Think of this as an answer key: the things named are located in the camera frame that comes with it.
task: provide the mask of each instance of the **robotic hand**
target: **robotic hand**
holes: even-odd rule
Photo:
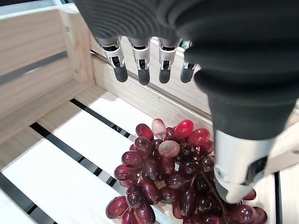
[[[120,82],[127,80],[121,36],[132,44],[139,81],[150,81],[149,44],[160,42],[167,83],[181,38],[182,82],[194,75],[214,124],[215,182],[229,203],[263,177],[267,157],[299,96],[299,2],[295,0],[75,0]]]

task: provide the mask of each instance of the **grape stem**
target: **grape stem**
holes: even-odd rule
[[[195,156],[196,156],[196,159],[197,159],[197,164],[199,165],[199,161],[200,161],[200,157],[199,157],[199,154],[195,152]],[[200,174],[203,176],[203,178],[205,179],[205,181],[207,182],[207,184],[209,185],[210,187],[210,191],[212,192],[212,194],[214,195],[214,197],[216,198],[216,200],[218,201],[221,209],[222,209],[222,216],[226,222],[226,224],[228,224],[228,221],[226,220],[226,214],[228,214],[228,212],[226,211],[225,209],[225,206],[223,205],[218,193],[216,192],[216,190],[214,189],[214,187],[212,186],[212,184],[210,183],[210,181],[208,180],[208,178],[206,177],[206,174],[205,172],[203,171],[200,171]]]

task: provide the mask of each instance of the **bunch of grapes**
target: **bunch of grapes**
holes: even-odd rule
[[[263,209],[242,201],[228,204],[218,195],[214,183],[214,145],[207,129],[193,131],[190,120],[171,128],[155,119],[152,130],[139,124],[136,133],[139,137],[122,155],[122,165],[114,172],[127,188],[127,195],[109,203],[108,218],[122,218],[123,224],[153,224],[156,218],[151,205],[162,202],[172,204],[174,217],[183,219],[183,224],[266,223]],[[244,200],[255,197],[252,190]]]

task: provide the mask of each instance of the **grape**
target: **grape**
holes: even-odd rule
[[[265,224],[267,222],[268,216],[267,213],[259,208],[259,207],[253,207],[256,211],[256,219],[255,219],[255,224]]]
[[[122,215],[121,224],[138,224],[133,209],[125,211]]]
[[[135,209],[138,208],[143,200],[143,196],[142,196],[142,189],[139,186],[130,186],[127,189],[127,203],[128,206],[130,206],[131,208]]]
[[[194,185],[195,185],[196,192],[199,195],[204,195],[209,190],[206,180],[201,175],[198,175],[195,178]]]
[[[174,137],[177,140],[181,140],[181,139],[188,137],[193,130],[193,126],[194,125],[193,125],[192,121],[183,120],[176,126],[176,128],[174,130]]]
[[[164,122],[161,119],[154,119],[151,123],[151,129],[153,130],[154,135],[158,139],[165,139],[166,137],[166,127]]]
[[[155,181],[158,177],[158,164],[154,157],[148,157],[144,160],[143,171],[147,177]]]
[[[138,224],[154,224],[156,221],[152,207],[146,202],[142,203],[137,209],[135,209],[134,214]]]
[[[199,147],[204,145],[210,139],[210,133],[205,128],[196,129],[188,137],[188,143],[194,147]]]
[[[152,151],[152,146],[150,140],[145,137],[138,137],[135,139],[135,148],[136,151],[139,152],[143,156],[149,156]]]
[[[130,168],[139,168],[142,166],[142,156],[137,151],[125,152],[121,157],[123,165]]]
[[[229,215],[230,222],[253,223],[256,217],[256,210],[249,205],[237,206]]]
[[[138,137],[145,137],[150,141],[152,141],[154,139],[153,132],[146,124],[137,125],[136,134],[138,135]]]
[[[243,200],[254,200],[256,198],[256,191],[254,189],[252,189],[244,198]]]
[[[139,169],[136,168],[129,168],[125,165],[119,165],[114,171],[114,176],[120,181],[126,181],[134,179],[138,171]]]
[[[184,216],[179,211],[179,199],[178,198],[172,204],[172,213],[173,213],[173,216],[177,219],[184,218]]]
[[[165,177],[165,184],[173,189],[180,189],[191,183],[191,178],[178,171]]]
[[[121,216],[128,208],[125,196],[115,197],[106,207],[106,215],[108,218],[117,218]]]
[[[213,157],[208,156],[208,155],[203,156],[200,159],[200,163],[205,172],[214,170],[214,158]]]
[[[214,215],[206,215],[202,218],[201,224],[224,224],[220,217]]]
[[[133,180],[126,180],[126,181],[120,181],[121,186],[128,188],[132,185],[137,184],[137,180],[133,179]]]
[[[194,175],[199,171],[199,166],[195,162],[182,162],[178,168],[179,172],[183,172],[187,175]]]
[[[183,216],[190,216],[196,210],[195,189],[193,186],[188,186],[181,191],[179,200],[179,210]]]
[[[162,187],[160,189],[160,201],[164,204],[172,204],[178,197],[178,192],[170,187]]]
[[[207,141],[203,146],[200,147],[200,155],[209,155],[214,150],[214,143],[212,141]]]
[[[183,224],[202,224],[200,215],[192,215],[191,217],[185,217]]]
[[[129,151],[136,151],[136,148],[135,148],[134,144],[132,144],[132,145],[130,146]]]
[[[184,156],[188,157],[192,153],[192,146],[189,143],[182,143],[180,145],[180,152],[183,153]]]
[[[154,151],[158,151],[159,149],[159,145],[162,143],[163,141],[161,139],[155,139],[153,141],[151,141],[151,144],[153,146]]]
[[[174,159],[160,156],[158,167],[162,174],[172,174],[175,168]]]
[[[149,204],[158,204],[160,201],[160,192],[153,181],[141,180],[143,194]]]
[[[179,144],[172,140],[164,141],[159,145],[159,153],[163,157],[175,157],[179,153]]]

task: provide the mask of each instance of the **wooden crate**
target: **wooden crate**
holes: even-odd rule
[[[121,223],[105,215],[108,202],[120,193],[63,152],[71,148],[113,176],[132,141],[108,121],[132,135],[137,124],[150,126],[153,118],[167,126],[191,119],[195,127],[213,132],[205,93],[194,82],[179,80],[181,49],[170,82],[161,84],[153,39],[151,80],[142,86],[126,37],[129,78],[119,83],[73,4],[0,16],[0,30],[1,172],[59,224]],[[299,162],[298,121],[294,109],[267,173]],[[266,210],[269,224],[299,223],[298,174],[299,166],[292,166],[255,186],[257,198],[250,204]],[[170,205],[159,203],[154,210],[161,224],[182,223]],[[0,214],[1,223],[34,223],[2,191]]]

